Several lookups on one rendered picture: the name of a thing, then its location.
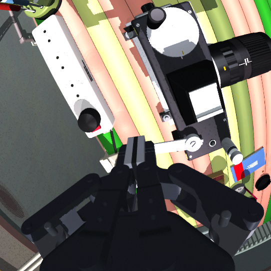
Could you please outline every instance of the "green round object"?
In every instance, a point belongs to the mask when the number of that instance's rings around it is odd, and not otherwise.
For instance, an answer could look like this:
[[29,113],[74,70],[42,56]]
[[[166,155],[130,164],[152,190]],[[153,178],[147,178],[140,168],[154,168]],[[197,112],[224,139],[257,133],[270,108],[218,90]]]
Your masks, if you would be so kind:
[[39,0],[36,4],[43,6],[43,8],[33,5],[26,5],[23,7],[35,12],[24,11],[24,13],[28,17],[45,20],[58,12],[62,4],[62,0]]

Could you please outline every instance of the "power strip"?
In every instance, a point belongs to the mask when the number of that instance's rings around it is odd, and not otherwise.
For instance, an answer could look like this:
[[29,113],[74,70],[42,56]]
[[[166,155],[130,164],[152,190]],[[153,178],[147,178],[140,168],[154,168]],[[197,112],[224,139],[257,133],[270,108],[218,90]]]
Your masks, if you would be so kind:
[[86,108],[100,114],[100,125],[89,138],[108,133],[115,118],[61,16],[51,15],[32,34],[64,98],[78,119]]

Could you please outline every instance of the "gray surface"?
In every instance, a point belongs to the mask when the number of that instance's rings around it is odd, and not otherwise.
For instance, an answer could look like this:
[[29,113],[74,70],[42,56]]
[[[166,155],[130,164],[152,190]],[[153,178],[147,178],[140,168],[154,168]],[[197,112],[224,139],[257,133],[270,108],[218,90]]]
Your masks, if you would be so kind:
[[[13,12],[28,38],[36,27]],[[16,225],[89,173],[107,175],[104,151],[88,138],[64,99],[37,46],[20,44],[9,12],[0,10],[0,185],[24,211],[0,209]]]

